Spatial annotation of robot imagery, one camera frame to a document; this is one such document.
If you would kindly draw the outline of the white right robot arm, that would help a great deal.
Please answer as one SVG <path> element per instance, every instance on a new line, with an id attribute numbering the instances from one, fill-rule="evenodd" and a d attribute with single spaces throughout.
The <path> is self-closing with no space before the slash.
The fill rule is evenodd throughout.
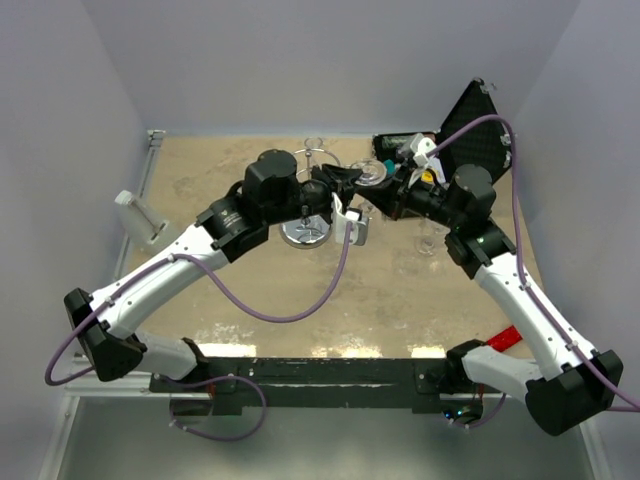
<path id="1" fill-rule="evenodd" d="M 356 192 L 392 220 L 421 216 L 445 228 L 450 258 L 511 321 L 533 355 L 512 358 L 479 340 L 446 354 L 440 387 L 466 393 L 482 384 L 522 402 L 547 434 L 559 436 L 609 409 L 623 363 L 600 352 L 559 313 L 491 217 L 496 192 L 491 174 L 477 165 L 456 169 L 448 187 L 412 182 L 407 167 L 376 178 L 364 173 Z"/>

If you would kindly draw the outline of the clear ribbed wine glass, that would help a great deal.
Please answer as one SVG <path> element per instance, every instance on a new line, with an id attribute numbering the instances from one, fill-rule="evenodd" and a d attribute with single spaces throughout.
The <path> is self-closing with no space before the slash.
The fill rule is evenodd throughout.
<path id="1" fill-rule="evenodd" d="M 425 257 L 435 256 L 445 250 L 445 237 L 449 230 L 429 219 L 422 219 L 418 226 L 418 234 L 414 239 L 414 248 Z"/>

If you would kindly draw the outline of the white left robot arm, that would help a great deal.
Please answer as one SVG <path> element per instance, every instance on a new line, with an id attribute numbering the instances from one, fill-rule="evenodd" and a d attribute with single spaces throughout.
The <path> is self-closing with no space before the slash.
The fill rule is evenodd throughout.
<path id="1" fill-rule="evenodd" d="M 211 276 L 265 243 L 271 226 L 319 215 L 354 244 L 359 213 L 347 210 L 359 169 L 322 165 L 301 182 L 298 164 L 284 150 L 267 150 L 227 194 L 151 260 L 111 285 L 88 293 L 75 289 L 65 308 L 84 353 L 103 382 L 132 371 L 169 377 L 185 392 L 200 390 L 207 368 L 187 340 L 144 333 L 142 323 L 202 276 Z"/>

